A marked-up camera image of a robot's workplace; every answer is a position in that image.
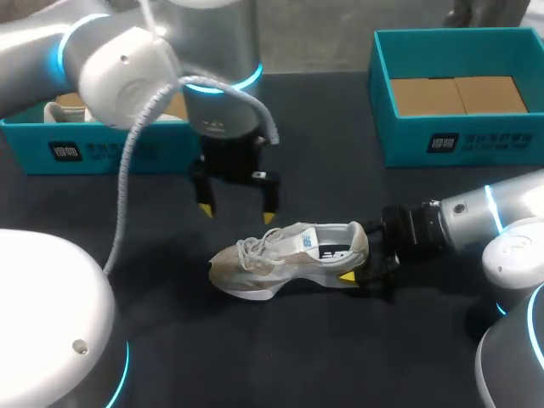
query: sneaker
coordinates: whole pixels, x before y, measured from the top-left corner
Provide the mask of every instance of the sneaker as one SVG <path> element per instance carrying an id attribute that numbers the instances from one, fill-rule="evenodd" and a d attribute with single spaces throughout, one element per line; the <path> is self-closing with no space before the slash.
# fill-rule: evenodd
<path id="1" fill-rule="evenodd" d="M 332 288 L 358 287 L 353 271 L 368 254 L 368 238 L 356 222 L 296 223 L 224 249 L 210 260 L 209 276 L 238 298 L 268 300 L 297 278 Z"/>
<path id="2" fill-rule="evenodd" d="M 157 122 L 178 122 L 183 119 L 162 114 L 156 120 Z M 43 107 L 44 123 L 87 123 L 96 122 L 96 118 L 85 106 L 63 106 L 57 102 L 48 102 Z"/>

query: blue led ring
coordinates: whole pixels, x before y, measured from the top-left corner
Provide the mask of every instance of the blue led ring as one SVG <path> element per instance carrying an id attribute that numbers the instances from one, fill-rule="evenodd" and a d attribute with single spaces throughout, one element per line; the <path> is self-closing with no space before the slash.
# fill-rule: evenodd
<path id="1" fill-rule="evenodd" d="M 493 215 L 493 219 L 495 220 L 496 230 L 499 234 L 502 234 L 504 228 L 502 228 L 501 218 L 499 217 L 499 210 L 496 206 L 495 199 L 493 198 L 493 192 L 491 191 L 491 187 L 489 185 L 486 185 L 484 187 L 484 190 L 485 196 L 487 197 L 487 207 L 490 209 L 490 212 Z"/>
<path id="2" fill-rule="evenodd" d="M 259 64 L 255 72 L 253 72 L 253 74 L 249 78 L 247 78 L 246 80 L 242 82 L 235 83 L 234 85 L 232 85 L 232 88 L 238 89 L 239 91 L 241 91 L 242 89 L 247 88 L 253 83 L 255 83 L 255 81 L 259 79 L 261 74 L 263 74 L 263 64 Z M 200 87 L 198 85 L 187 85 L 187 88 L 193 89 L 194 91 L 202 92 L 204 94 L 222 94 L 223 93 L 221 89 Z"/>
<path id="3" fill-rule="evenodd" d="M 529 339 L 531 345 L 533 346 L 533 350 L 535 350 L 536 359 L 539 363 L 541 363 L 542 370 L 544 370 L 544 355 L 542 355 L 542 350 L 538 345 L 538 341 L 536 340 L 535 325 L 533 324 L 533 308 L 535 307 L 536 295 L 543 286 L 544 284 L 538 286 L 538 288 L 533 292 L 530 297 L 529 306 L 527 307 L 527 328 L 529 330 Z"/>
<path id="4" fill-rule="evenodd" d="M 64 67 L 64 53 L 66 44 L 68 43 L 68 40 L 70 39 L 71 35 L 81 26 L 85 26 L 89 21 L 93 21 L 96 19 L 99 19 L 101 17 L 110 17 L 109 14 L 89 14 L 83 17 L 82 19 L 79 19 L 74 24 L 70 26 L 68 30 L 64 33 L 62 38 L 59 42 L 59 48 L 57 49 L 57 64 L 59 64 L 59 68 L 62 71 L 62 73 L 65 73 L 65 67 Z"/>
<path id="5" fill-rule="evenodd" d="M 110 402 L 108 405 L 105 406 L 105 408 L 112 408 L 113 405 L 116 403 L 117 398 L 119 397 L 119 394 L 121 393 L 122 386 L 125 384 L 125 381 L 127 380 L 127 374 L 128 374 L 128 343 L 127 343 L 127 361 L 125 361 L 125 371 L 122 373 L 121 382 L 119 382 L 119 385 L 117 386 L 116 393 L 113 394 L 113 397 L 111 397 Z"/>

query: brown cardboard box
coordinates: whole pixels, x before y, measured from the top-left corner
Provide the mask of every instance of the brown cardboard box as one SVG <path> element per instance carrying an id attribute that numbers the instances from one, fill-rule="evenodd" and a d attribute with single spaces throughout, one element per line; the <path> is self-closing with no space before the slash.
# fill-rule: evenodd
<path id="1" fill-rule="evenodd" d="M 60 95 L 55 100 L 59 105 L 63 106 L 85 106 L 81 98 L 77 93 L 67 93 L 66 95 Z M 167 115 L 177 116 L 180 119 L 187 120 L 187 109 L 185 107 L 185 99 L 180 92 L 177 92 L 170 105 L 164 111 Z"/>
<path id="2" fill-rule="evenodd" d="M 393 79 L 391 85 L 402 116 L 465 114 L 453 78 Z"/>
<path id="3" fill-rule="evenodd" d="M 455 81 L 468 114 L 527 113 L 510 76 L 471 76 Z"/>

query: shoe tongue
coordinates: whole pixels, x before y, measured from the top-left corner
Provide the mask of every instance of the shoe tongue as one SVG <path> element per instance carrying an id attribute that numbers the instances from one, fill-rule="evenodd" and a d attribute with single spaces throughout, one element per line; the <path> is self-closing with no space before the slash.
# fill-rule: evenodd
<path id="1" fill-rule="evenodd" d="M 314 259 L 320 257 L 320 244 L 317 241 L 314 227 L 310 227 L 300 234 L 269 244 L 267 250 L 277 253 L 281 258 L 300 252 L 306 252 Z"/>

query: screw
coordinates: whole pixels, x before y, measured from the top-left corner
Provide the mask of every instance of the screw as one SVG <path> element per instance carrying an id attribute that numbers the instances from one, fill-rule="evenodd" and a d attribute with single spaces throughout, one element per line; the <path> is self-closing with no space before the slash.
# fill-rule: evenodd
<path id="1" fill-rule="evenodd" d="M 464 204 L 457 204 L 455 207 L 453 207 L 453 212 L 455 214 L 460 214 L 462 213 L 463 211 L 465 211 L 467 208 L 465 207 Z"/>
<path id="2" fill-rule="evenodd" d="M 78 339 L 71 344 L 71 347 L 78 354 L 86 354 L 88 352 L 87 344 L 82 340 Z"/>

